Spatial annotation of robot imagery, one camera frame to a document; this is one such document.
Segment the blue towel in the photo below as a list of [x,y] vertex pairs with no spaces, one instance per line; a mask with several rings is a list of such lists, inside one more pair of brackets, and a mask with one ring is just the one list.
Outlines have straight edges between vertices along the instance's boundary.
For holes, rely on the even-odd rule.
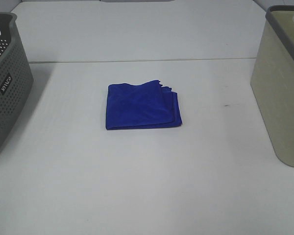
[[172,128],[182,125],[177,93],[159,80],[108,86],[107,130]]

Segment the grey perforated plastic basket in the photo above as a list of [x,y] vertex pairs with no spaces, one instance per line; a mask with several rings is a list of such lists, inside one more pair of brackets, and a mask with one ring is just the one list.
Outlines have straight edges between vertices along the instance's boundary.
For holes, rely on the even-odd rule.
[[13,13],[0,12],[0,148],[15,125],[33,84],[16,19]]

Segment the beige plastic basket grey rim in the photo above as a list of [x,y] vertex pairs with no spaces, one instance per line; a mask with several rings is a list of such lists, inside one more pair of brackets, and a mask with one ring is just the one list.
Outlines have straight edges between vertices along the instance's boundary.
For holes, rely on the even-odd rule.
[[294,167],[294,5],[265,17],[250,85],[277,158]]

